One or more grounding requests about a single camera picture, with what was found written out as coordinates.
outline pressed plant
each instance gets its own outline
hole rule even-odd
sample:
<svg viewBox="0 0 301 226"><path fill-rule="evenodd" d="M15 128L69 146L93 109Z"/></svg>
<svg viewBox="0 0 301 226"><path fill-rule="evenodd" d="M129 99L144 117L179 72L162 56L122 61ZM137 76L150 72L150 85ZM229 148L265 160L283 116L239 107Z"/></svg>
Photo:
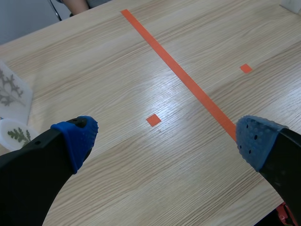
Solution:
<svg viewBox="0 0 301 226"><path fill-rule="evenodd" d="M23 94L23 90L21 90L20 87L14 83L14 81L15 79L13 75L11 75L10 78L6 77L3 71L0 69L0 103L4 106L9 106L12 102L18 102L25 106L21 100L13 96L14 92L19 98L21 98Z"/></svg>
<svg viewBox="0 0 301 226"><path fill-rule="evenodd" d="M26 130L26 136L24 135L23 130L18 127L18 129L13 129L12 131L8 131L8 135L11 138L17 140L19 143L24 141L23 146L27 145L31 141L31 136L28 130Z"/></svg>

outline person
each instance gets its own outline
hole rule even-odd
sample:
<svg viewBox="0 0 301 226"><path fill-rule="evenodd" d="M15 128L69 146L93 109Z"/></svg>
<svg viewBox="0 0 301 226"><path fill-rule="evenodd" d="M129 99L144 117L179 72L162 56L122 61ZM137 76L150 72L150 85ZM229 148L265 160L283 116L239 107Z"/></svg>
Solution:
<svg viewBox="0 0 301 226"><path fill-rule="evenodd" d="M110 0L57 0L60 3L65 4L71 11L72 15L76 15L87 11L90 8L102 5Z"/></svg>

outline blue gripper pad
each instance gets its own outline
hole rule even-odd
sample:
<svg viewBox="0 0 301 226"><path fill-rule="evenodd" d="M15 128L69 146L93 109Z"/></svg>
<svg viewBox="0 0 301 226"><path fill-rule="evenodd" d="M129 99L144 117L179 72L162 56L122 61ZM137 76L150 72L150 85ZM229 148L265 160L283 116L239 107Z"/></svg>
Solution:
<svg viewBox="0 0 301 226"><path fill-rule="evenodd" d="M257 172L263 167L278 133L288 128L256 116L244 116L236 124L239 153Z"/></svg>
<svg viewBox="0 0 301 226"><path fill-rule="evenodd" d="M78 118L87 119L84 128L66 121L51 126L52 129L57 129L63 133L74 174L83 165L86 155L94 146L98 133L97 122L92 117L80 116Z"/></svg>

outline orange tape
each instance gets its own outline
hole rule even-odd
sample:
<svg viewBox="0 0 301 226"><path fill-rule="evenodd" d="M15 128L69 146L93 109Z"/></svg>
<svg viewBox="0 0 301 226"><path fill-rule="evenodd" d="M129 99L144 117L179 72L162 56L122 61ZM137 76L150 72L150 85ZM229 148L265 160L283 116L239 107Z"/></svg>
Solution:
<svg viewBox="0 0 301 226"><path fill-rule="evenodd" d="M146 121L150 124L150 126L154 127L161 122L161 119L156 114L153 114L152 116L148 117Z"/></svg>
<svg viewBox="0 0 301 226"><path fill-rule="evenodd" d="M247 64L242 65L240 69L246 74L252 71L252 68Z"/></svg>
<svg viewBox="0 0 301 226"><path fill-rule="evenodd" d="M167 53L159 42L142 26L141 23L127 9L121 11L122 15L148 42L162 60L178 76L184 85L193 93L209 113L220 123L226 132L236 141L235 124L225 115L224 112L210 99L210 97L197 85L197 83L181 68L181 66Z"/></svg>

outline wooden table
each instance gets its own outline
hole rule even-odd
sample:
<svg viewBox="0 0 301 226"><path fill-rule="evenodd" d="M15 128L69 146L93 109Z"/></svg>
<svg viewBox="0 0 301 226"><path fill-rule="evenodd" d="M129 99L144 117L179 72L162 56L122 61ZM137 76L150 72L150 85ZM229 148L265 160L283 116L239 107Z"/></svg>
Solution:
<svg viewBox="0 0 301 226"><path fill-rule="evenodd" d="M301 132L300 16L275 0L113 0L0 46L34 90L32 127L86 114L100 126L44 225L254 225L281 198L126 8L233 122L254 114Z"/></svg>

